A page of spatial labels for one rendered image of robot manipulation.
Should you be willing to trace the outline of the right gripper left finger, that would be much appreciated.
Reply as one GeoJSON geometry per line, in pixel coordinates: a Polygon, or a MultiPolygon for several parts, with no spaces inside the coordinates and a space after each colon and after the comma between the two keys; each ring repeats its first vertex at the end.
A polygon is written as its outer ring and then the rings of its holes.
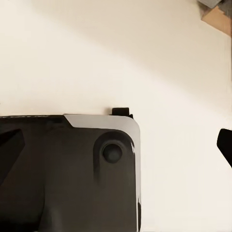
{"type": "Polygon", "coordinates": [[[0,186],[25,148],[21,129],[0,134],[0,186]]]}

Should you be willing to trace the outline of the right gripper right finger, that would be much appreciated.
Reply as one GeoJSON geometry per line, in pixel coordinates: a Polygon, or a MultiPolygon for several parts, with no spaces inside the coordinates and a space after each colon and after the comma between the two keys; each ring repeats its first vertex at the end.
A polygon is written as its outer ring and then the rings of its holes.
{"type": "Polygon", "coordinates": [[[220,129],[217,138],[217,147],[232,167],[232,130],[220,129]]]}

